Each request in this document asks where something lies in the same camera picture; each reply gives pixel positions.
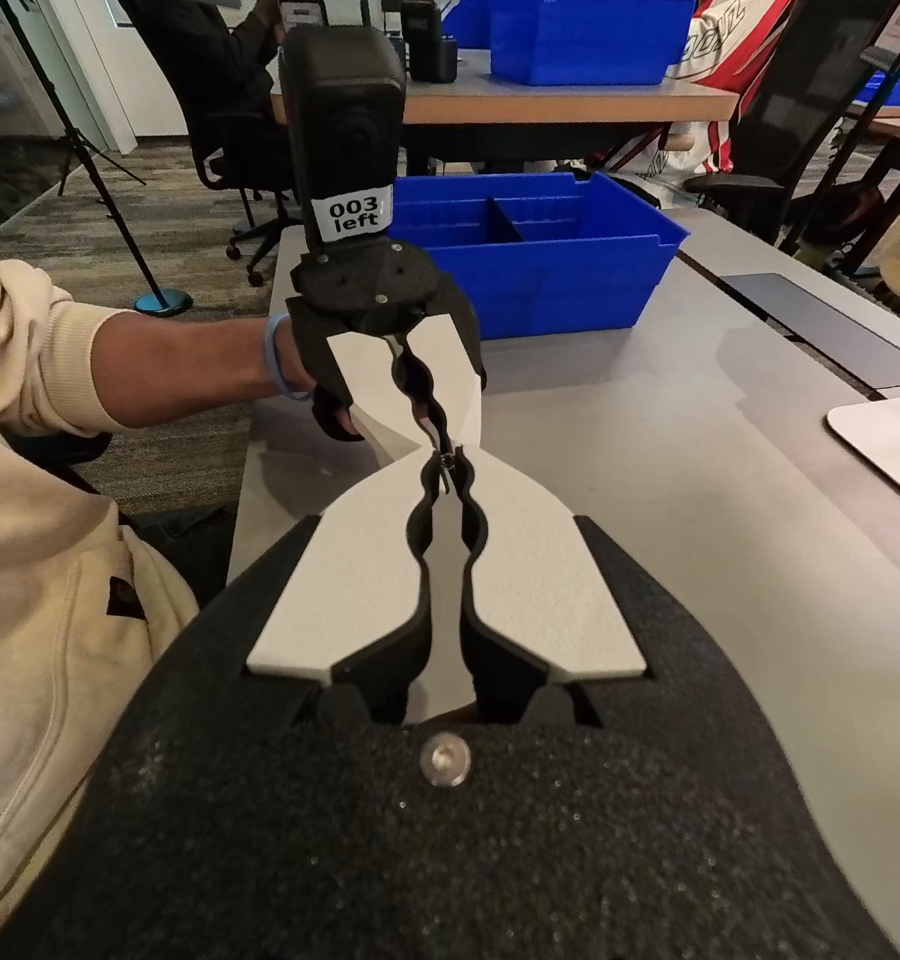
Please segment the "black light stand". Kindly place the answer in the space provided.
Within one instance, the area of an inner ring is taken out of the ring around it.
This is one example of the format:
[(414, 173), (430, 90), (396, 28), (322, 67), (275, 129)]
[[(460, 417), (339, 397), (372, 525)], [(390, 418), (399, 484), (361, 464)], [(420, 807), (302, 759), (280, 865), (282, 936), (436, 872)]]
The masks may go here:
[(61, 123), (64, 140), (70, 149), (70, 153), (79, 160), (83, 169), (88, 174), (91, 183), (96, 188), (97, 198), (106, 208), (109, 218), (118, 229), (124, 245), (128, 249), (144, 277), (148, 291), (135, 299), (133, 302), (134, 310), (146, 316), (162, 319), (175, 317), (185, 313), (192, 308), (192, 297), (183, 291), (161, 287), (158, 284), (156, 278), (146, 263), (144, 256), (141, 253), (129, 227), (124, 221), (116, 202), (114, 201), (109, 189), (99, 174), (96, 168), (96, 163), (93, 160), (93, 156), (102, 158), (111, 166), (119, 169), (119, 171), (123, 174), (130, 175), (130, 177), (136, 180), (138, 183), (141, 184), (143, 181), (135, 174), (131, 174), (120, 163), (109, 159), (103, 152), (92, 146), (90, 141), (84, 137), (79, 128), (72, 123), (72, 120), (69, 114), (67, 114), (55, 87), (46, 73), (46, 70), (39, 62), (36, 52), (26, 37), (19, 19), (12, 11), (10, 3), (7, 1), (0, 1), (0, 11), (3, 17), (6, 19), (8, 26), (10, 30), (12, 30), (17, 42), (19, 42), (21, 45), (23, 53), (29, 62), (37, 81), (46, 93), (48, 101), (50, 102), (51, 107), (55, 111)]

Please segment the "person's left forearm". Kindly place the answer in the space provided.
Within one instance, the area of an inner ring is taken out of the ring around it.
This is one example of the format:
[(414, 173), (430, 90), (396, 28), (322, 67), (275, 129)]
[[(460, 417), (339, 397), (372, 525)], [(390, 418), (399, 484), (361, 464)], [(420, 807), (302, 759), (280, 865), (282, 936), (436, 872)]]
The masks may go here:
[(265, 325), (85, 305), (44, 271), (0, 260), (0, 428), (91, 437), (273, 397)]

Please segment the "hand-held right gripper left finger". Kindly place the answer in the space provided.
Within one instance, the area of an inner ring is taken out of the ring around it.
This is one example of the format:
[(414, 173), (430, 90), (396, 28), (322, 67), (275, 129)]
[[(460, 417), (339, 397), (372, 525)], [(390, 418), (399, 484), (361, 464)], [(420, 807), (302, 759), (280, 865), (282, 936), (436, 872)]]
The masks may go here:
[(315, 520), (245, 662), (255, 677), (350, 685), (402, 724), (432, 654), (435, 453), (416, 450), (351, 487)]

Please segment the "white metal document stand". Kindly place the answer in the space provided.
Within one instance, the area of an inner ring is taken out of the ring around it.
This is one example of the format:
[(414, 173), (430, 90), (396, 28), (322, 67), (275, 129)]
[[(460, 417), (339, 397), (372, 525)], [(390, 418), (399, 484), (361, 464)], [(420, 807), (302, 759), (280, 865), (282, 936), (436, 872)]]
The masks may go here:
[(900, 397), (837, 407), (825, 421), (839, 440), (900, 490)]

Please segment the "person's cream sweater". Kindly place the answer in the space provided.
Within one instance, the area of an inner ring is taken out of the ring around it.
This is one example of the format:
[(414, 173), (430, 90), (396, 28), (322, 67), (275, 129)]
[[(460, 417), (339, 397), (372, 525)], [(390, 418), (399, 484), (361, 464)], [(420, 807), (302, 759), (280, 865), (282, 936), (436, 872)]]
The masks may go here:
[(120, 714), (196, 613), (183, 578), (113, 501), (0, 437), (0, 927)]

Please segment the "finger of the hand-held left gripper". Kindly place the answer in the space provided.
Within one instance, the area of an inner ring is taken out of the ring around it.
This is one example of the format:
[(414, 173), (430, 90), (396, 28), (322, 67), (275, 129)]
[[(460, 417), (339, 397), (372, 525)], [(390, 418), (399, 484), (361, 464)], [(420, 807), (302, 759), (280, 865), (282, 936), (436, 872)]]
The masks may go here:
[(328, 338), (351, 400), (349, 414), (379, 463), (393, 463), (418, 450), (434, 454), (431, 435), (414, 416), (409, 396), (397, 385), (397, 356), (385, 339), (358, 332)]
[(482, 378), (450, 314), (422, 318), (399, 337), (399, 391), (408, 421), (407, 450), (477, 447), (482, 434)]

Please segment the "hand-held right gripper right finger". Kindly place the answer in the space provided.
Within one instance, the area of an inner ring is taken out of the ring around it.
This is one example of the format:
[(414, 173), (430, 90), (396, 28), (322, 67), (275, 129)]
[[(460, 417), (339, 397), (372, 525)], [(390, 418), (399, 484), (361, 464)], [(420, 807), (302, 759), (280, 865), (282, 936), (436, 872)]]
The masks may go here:
[(516, 724), (545, 687), (643, 678), (648, 662), (587, 534), (601, 529), (481, 448), (457, 448), (469, 550), (459, 637), (480, 718)]

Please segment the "black battery charger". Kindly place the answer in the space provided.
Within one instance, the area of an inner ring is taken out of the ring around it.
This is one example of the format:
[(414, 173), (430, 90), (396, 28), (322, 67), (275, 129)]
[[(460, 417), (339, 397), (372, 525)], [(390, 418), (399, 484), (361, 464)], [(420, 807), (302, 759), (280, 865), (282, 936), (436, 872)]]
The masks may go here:
[(404, 1), (400, 18), (409, 77), (419, 83), (453, 84), (457, 77), (457, 42), (444, 33), (437, 3)]

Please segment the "person's left hand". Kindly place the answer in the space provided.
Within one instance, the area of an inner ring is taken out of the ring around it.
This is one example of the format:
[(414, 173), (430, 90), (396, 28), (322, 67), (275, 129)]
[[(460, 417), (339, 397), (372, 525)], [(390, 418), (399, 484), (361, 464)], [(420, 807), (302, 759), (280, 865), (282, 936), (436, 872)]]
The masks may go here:
[(281, 319), (274, 334), (274, 345), (282, 376), (291, 391), (312, 395), (312, 417), (323, 434), (346, 444), (363, 442), (360, 430), (352, 420), (350, 408), (320, 386), (306, 368), (295, 341), (291, 318)]

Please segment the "black bin divider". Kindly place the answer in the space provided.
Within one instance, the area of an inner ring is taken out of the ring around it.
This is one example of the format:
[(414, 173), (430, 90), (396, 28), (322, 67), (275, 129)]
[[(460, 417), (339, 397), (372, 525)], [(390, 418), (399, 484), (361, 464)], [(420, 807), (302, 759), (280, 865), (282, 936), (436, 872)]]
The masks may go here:
[(485, 213), (486, 244), (504, 245), (525, 241), (519, 227), (510, 219), (505, 209), (495, 198), (486, 199)]

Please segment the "wooden office desk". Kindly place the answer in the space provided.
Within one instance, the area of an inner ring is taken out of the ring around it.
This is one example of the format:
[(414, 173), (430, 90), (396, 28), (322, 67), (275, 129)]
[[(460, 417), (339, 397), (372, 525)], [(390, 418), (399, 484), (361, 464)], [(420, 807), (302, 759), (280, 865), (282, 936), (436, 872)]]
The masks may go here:
[(658, 86), (528, 86), (497, 78), (490, 54), (464, 49), (454, 83), (408, 80), (401, 147), (406, 174), (431, 162), (483, 163), (514, 171), (520, 162), (573, 160), (673, 124), (726, 122), (733, 92), (685, 79)]
[[(866, 133), (874, 135), (876, 138), (884, 138), (886, 141), (862, 178), (864, 186), (879, 188), (887, 175), (892, 172), (900, 173), (900, 108), (892, 108), (888, 116), (884, 116), (883, 111), (878, 111), (876, 117), (869, 122)], [(840, 271), (846, 277), (853, 277), (863, 268), (864, 261), (878, 246), (899, 216), (900, 182), (886, 199), (879, 218), (864, 231), (852, 246), (850, 252), (843, 258)]]

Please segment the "grey table hatch cover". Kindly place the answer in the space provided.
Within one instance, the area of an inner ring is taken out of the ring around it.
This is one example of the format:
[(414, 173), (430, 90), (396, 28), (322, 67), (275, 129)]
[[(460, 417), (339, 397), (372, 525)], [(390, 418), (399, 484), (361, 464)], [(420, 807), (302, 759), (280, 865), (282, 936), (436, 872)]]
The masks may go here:
[(723, 282), (872, 392), (900, 396), (900, 347), (882, 334), (777, 273), (732, 274)]

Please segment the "blue wristband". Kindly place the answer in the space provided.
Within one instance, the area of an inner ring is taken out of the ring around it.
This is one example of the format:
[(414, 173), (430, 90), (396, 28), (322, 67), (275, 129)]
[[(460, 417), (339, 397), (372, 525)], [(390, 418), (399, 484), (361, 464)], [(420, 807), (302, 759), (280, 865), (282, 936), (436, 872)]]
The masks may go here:
[(279, 394), (291, 401), (298, 403), (311, 403), (312, 391), (295, 390), (290, 386), (283, 373), (281, 365), (281, 356), (276, 342), (277, 334), (281, 326), (289, 321), (288, 311), (269, 317), (264, 327), (264, 361), (266, 369), (279, 391)]

